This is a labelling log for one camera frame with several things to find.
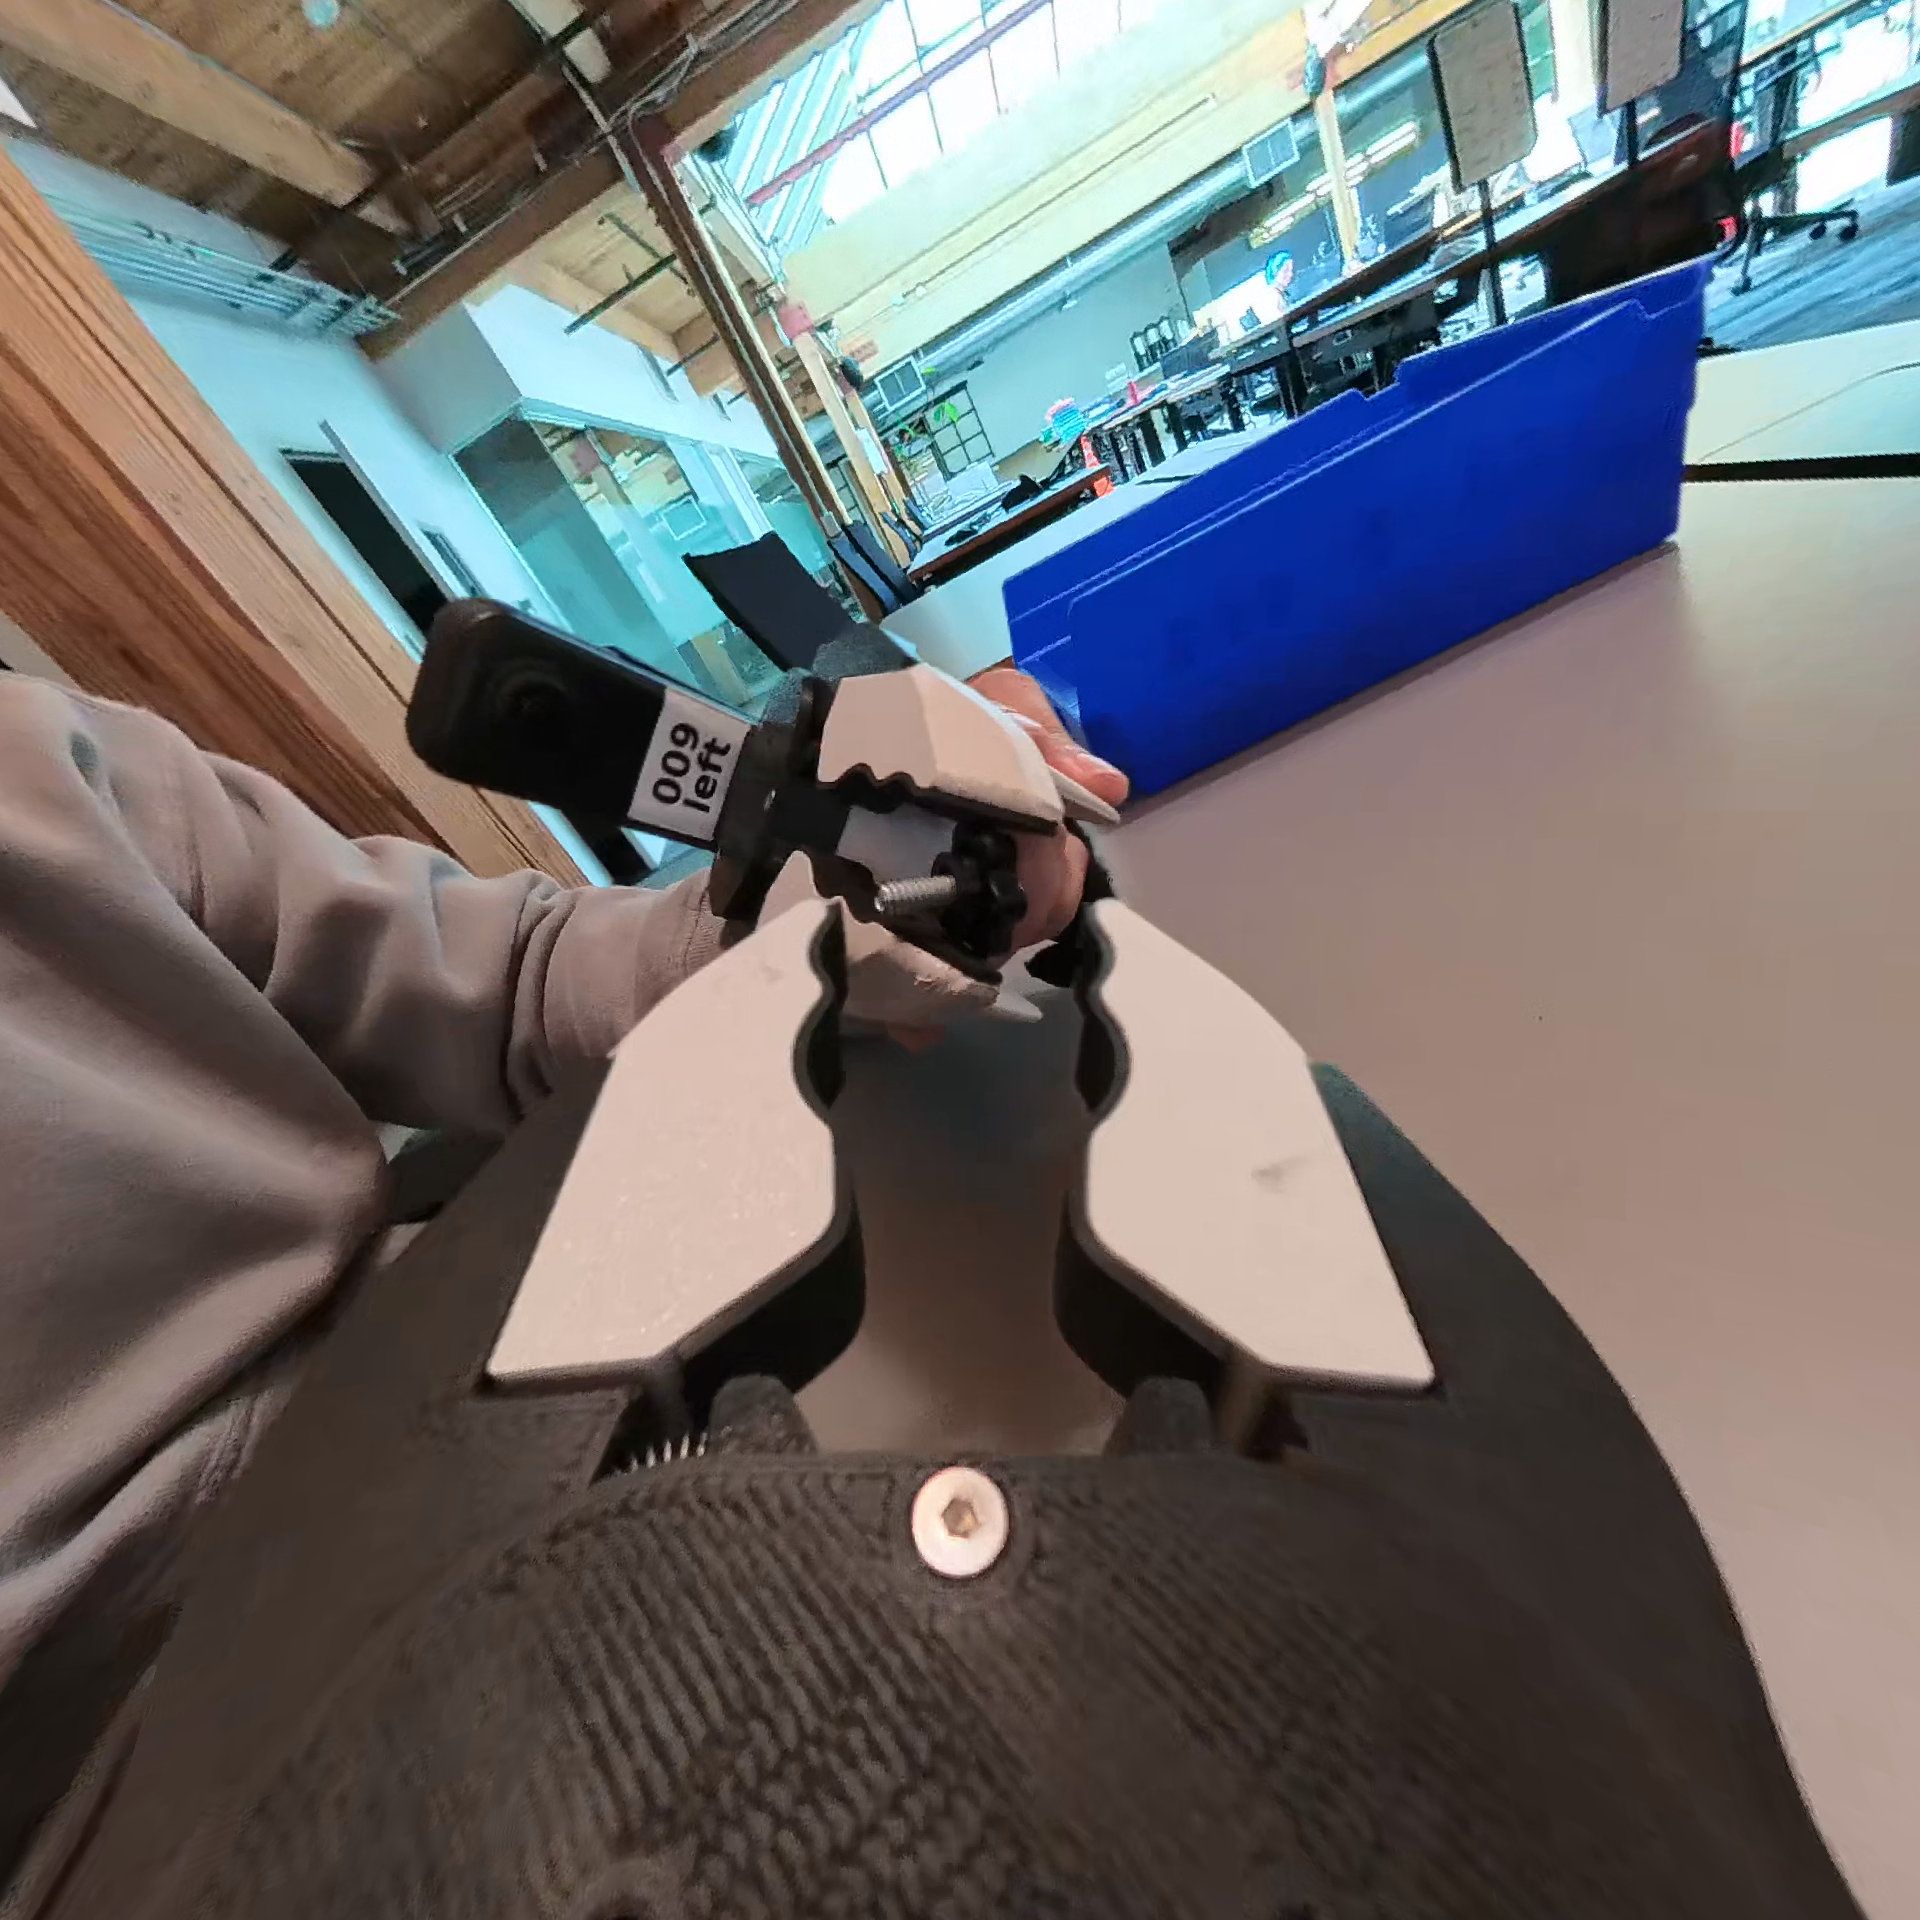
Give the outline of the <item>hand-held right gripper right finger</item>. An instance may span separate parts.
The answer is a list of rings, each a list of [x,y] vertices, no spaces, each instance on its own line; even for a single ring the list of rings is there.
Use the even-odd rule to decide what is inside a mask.
[[[1227,1372],[1428,1393],[1428,1341],[1291,1030],[1131,906],[1084,921],[1089,1100],[1079,1246]]]

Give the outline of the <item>black office chair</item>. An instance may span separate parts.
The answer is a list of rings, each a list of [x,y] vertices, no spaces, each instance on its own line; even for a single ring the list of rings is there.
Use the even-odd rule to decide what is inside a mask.
[[[845,645],[863,620],[781,536],[685,553],[682,563],[721,618],[783,674],[836,682],[857,669]]]

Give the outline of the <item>blue plastic bin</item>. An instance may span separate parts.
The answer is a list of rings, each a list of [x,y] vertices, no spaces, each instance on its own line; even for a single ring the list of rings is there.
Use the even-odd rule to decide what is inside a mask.
[[[1409,357],[1006,578],[1015,663],[1159,795],[1672,539],[1710,261]]]

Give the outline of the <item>person's left forearm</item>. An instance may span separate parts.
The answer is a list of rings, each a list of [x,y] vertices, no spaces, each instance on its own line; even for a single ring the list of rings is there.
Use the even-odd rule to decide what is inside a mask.
[[[503,1136],[721,945],[701,878],[477,878],[4,674],[4,1882],[379,1248],[381,1131]]]

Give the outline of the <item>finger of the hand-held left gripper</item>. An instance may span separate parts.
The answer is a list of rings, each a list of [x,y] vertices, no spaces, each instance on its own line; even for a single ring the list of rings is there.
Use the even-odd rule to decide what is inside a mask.
[[[928,663],[863,674],[828,690],[817,781],[851,790],[870,781],[928,811],[1057,830],[1063,795],[1034,739],[973,686]]]
[[[1019,947],[986,964],[956,964],[888,926],[863,921],[839,906],[842,926],[842,1002],[839,1022],[851,1036],[929,1041],[966,1022],[1037,1026],[1044,1014],[1001,973],[1023,957]]]

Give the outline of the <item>black knob bolt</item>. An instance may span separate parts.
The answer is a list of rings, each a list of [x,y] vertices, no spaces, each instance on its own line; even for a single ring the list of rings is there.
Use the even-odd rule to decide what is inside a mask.
[[[876,926],[956,967],[995,967],[1030,911],[1010,830],[960,828],[928,877],[871,886]]]

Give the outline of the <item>person's left hand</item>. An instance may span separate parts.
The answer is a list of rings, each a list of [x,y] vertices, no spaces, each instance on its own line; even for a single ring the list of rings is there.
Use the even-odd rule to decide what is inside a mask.
[[[970,686],[988,707],[1001,708],[1012,720],[1012,725],[1019,725],[1034,742],[1050,776],[1072,786],[1063,804],[1084,798],[1104,807],[1104,813],[1086,818],[1089,823],[1116,823],[1116,807],[1131,799],[1125,773],[1109,761],[1089,754],[1069,732],[1069,725],[1050,708],[1050,698],[1044,696],[1043,682],[1034,682],[1010,663],[995,663],[988,669],[973,674]],[[1050,830],[1050,841],[1015,835],[1026,918],[1012,934],[1012,954],[1030,954],[1034,947],[1057,941],[1079,918],[1089,878],[1089,845],[1079,832],[1080,823],[1080,818],[1069,813],[1069,823],[1062,830]]]

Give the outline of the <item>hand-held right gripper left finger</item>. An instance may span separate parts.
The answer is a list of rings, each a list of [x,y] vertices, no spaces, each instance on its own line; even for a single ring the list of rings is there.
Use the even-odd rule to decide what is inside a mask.
[[[842,973],[842,907],[797,901],[614,1049],[491,1386],[666,1382],[857,1264],[828,1126]]]

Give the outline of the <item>grey desk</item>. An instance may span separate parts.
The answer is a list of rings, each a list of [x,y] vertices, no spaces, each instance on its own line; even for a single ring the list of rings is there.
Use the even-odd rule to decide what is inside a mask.
[[[1917,1917],[1917,324],[1714,357],[1672,546],[1136,804],[1122,895],[1574,1312]]]

